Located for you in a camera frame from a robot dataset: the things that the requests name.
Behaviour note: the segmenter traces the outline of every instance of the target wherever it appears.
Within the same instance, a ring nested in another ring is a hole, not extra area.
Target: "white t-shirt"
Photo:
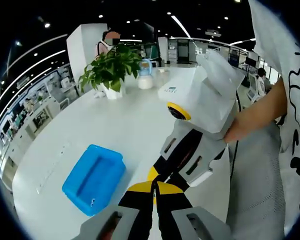
[[[256,38],[254,51],[281,73],[287,98],[279,153],[287,234],[300,215],[300,47],[276,15],[256,0],[249,0],[249,4]]]
[[[264,97],[266,95],[265,82],[259,75],[255,76],[256,78],[256,90],[258,91],[258,95],[260,97]]]

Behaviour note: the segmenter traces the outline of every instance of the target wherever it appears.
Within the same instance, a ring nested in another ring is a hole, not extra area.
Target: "yellow lens ring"
[[[166,104],[168,108],[173,108],[175,110],[177,110],[179,113],[181,113],[184,117],[185,120],[188,121],[191,119],[191,116],[189,113],[187,113],[187,111],[185,111],[182,107],[180,107],[179,105],[168,101],[168,103]]]

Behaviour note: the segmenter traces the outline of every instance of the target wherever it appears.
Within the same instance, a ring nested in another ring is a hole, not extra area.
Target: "gray fabric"
[[[235,145],[229,148],[230,159]],[[280,145],[280,131],[274,123],[239,141],[226,220],[236,240],[281,240],[284,237]]]

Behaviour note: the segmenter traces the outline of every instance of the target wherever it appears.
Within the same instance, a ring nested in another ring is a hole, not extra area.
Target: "human arm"
[[[226,143],[240,140],[286,113],[287,96],[284,81],[280,77],[266,96],[236,115],[224,140]]]

